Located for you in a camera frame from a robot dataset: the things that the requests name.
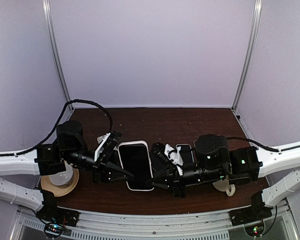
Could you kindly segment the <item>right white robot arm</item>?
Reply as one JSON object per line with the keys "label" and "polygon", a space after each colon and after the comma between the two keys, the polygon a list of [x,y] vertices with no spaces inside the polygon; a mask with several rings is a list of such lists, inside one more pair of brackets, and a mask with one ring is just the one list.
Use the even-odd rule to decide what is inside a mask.
{"label": "right white robot arm", "polygon": [[275,185],[255,193],[250,206],[229,212],[233,224],[271,217],[278,202],[300,188],[300,141],[269,147],[247,139],[252,146],[230,150],[228,141],[233,139],[215,134],[199,136],[192,148],[196,162],[188,164],[182,160],[184,151],[180,147],[153,144],[151,153],[166,168],[149,177],[146,184],[183,198],[188,186],[212,183],[218,191],[228,193],[231,186],[290,169],[291,173]]}

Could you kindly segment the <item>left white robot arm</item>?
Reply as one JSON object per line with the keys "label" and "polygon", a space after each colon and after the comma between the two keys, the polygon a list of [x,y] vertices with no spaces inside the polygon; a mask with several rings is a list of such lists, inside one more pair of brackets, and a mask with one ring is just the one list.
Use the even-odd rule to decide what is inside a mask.
{"label": "left white robot arm", "polygon": [[56,140],[21,152],[0,152],[0,199],[36,212],[42,212],[51,222],[62,218],[54,194],[47,190],[22,187],[3,179],[4,176],[49,176],[66,170],[66,164],[92,171],[93,182],[132,179],[132,173],[112,162],[121,133],[109,132],[96,150],[90,150],[84,140],[83,125],[69,120],[59,124]]}

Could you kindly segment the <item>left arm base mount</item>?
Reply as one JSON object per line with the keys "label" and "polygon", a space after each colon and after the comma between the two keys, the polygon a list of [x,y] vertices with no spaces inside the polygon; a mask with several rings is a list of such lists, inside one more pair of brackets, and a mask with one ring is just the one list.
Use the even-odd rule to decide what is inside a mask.
{"label": "left arm base mount", "polygon": [[80,213],[65,208],[51,208],[34,211],[35,217],[43,223],[43,233],[50,239],[56,239],[63,234],[69,234],[69,227],[76,227]]}

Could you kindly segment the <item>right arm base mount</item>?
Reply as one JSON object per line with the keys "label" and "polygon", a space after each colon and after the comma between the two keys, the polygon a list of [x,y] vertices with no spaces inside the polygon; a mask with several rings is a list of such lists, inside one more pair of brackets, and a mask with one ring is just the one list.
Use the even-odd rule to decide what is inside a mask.
{"label": "right arm base mount", "polygon": [[228,214],[233,227],[243,225],[249,237],[258,238],[267,232],[264,220],[272,216],[272,209],[253,210],[250,206],[231,210]]}

